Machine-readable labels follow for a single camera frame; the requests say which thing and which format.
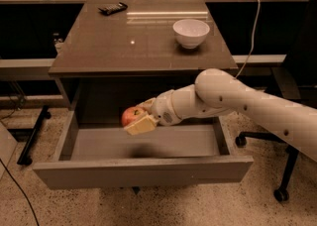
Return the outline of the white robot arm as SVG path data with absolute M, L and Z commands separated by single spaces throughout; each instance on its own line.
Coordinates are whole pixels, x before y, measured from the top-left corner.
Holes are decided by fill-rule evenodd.
M 131 135 L 189 118 L 240 112 L 317 161 L 317 109 L 254 90 L 229 73 L 206 69 L 191 85 L 169 90 L 126 109 L 122 125 Z

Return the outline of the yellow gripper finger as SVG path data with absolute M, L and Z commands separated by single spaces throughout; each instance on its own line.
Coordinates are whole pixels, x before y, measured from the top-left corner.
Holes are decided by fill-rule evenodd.
M 147 112 L 151 112 L 151 111 L 152 111 L 152 107 L 153 107 L 155 101 L 156 101 L 156 98 L 155 98 L 155 97 L 150 98 L 150 99 L 148 99 L 148 100 L 146 100 L 146 101 L 144 101 L 144 102 L 138 104 L 138 107 L 143 108 L 143 109 L 146 110 Z
M 132 116 L 124 126 L 125 131 L 130 135 L 139 135 L 153 131 L 158 124 L 158 120 L 147 112 Z

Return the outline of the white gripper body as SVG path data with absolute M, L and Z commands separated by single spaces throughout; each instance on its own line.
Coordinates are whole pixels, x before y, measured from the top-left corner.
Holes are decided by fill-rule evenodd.
M 163 126 L 179 124 L 181 119 L 176 115 L 172 106 L 172 94 L 174 90 L 169 90 L 155 98 L 151 106 L 151 112 Z

